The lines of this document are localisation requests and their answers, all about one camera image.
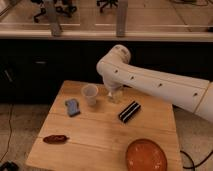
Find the wire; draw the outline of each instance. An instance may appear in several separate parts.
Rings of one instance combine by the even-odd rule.
[[[213,154],[213,150],[198,164],[194,165],[194,161],[192,160],[192,158],[190,157],[189,154],[187,154],[184,151],[180,151],[181,153],[183,153],[184,155],[186,155],[188,157],[188,159],[192,162],[192,166],[188,167],[188,166],[183,166],[184,169],[192,169],[193,171],[195,171],[195,168],[201,166],[203,163],[205,163]]]
[[[8,141],[7,141],[7,148],[6,148],[5,153],[3,154],[3,156],[0,159],[0,163],[2,162],[2,160],[4,159],[4,157],[7,155],[8,151],[9,151],[9,147],[10,147],[10,140],[11,140],[11,136],[12,136],[12,133],[13,133],[12,125],[11,125],[11,119],[12,119],[12,114],[13,114],[13,107],[14,107],[14,104],[11,105],[10,113],[9,113],[9,120],[8,120],[8,122],[9,122],[9,127],[10,127],[10,134],[9,134],[9,138],[8,138]]]
[[[197,3],[194,3],[194,2],[188,2],[187,0],[169,0],[169,1],[172,2],[172,3],[175,3],[175,4],[189,4],[189,5],[194,5],[194,6],[208,6],[209,2],[212,3],[211,0],[204,0],[205,1],[204,4],[197,4]]]

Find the chair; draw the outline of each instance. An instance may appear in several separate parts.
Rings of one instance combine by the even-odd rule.
[[[101,7],[100,7],[100,13],[103,12],[103,9],[107,6],[110,5],[110,8],[112,8],[112,6],[118,6],[117,2],[118,0],[97,0],[97,6],[100,6],[101,2],[105,2]]]
[[[43,2],[43,0],[31,0],[31,2],[40,4],[40,13],[33,16],[34,22],[38,23],[39,22],[38,17],[46,14],[44,2]],[[77,7],[72,5],[72,0],[62,0],[62,4],[66,5],[67,7],[64,9],[62,6],[56,6],[55,7],[56,12],[65,14],[65,15],[67,15],[67,17],[71,17],[71,14],[77,10]]]

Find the white cup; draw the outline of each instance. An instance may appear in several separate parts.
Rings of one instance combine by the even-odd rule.
[[[85,98],[87,104],[93,106],[96,104],[98,87],[95,84],[87,84],[81,88],[81,94]]]

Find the orange plate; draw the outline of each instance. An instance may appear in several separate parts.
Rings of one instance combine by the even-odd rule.
[[[148,139],[133,141],[126,152],[129,171],[166,171],[167,160],[158,144]]]

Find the wooden table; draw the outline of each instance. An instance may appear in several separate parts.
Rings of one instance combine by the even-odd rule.
[[[155,141],[166,154],[168,170],[182,170],[179,143],[172,105],[132,88],[125,88],[118,104],[107,99],[107,91],[98,85],[95,107],[87,106],[80,89],[86,83],[65,81],[26,161],[27,165],[56,171],[125,171],[125,152],[139,138]],[[69,117],[65,101],[75,98],[81,114]],[[118,113],[136,100],[142,108],[127,124]],[[42,141],[52,134],[70,139],[61,145]]]

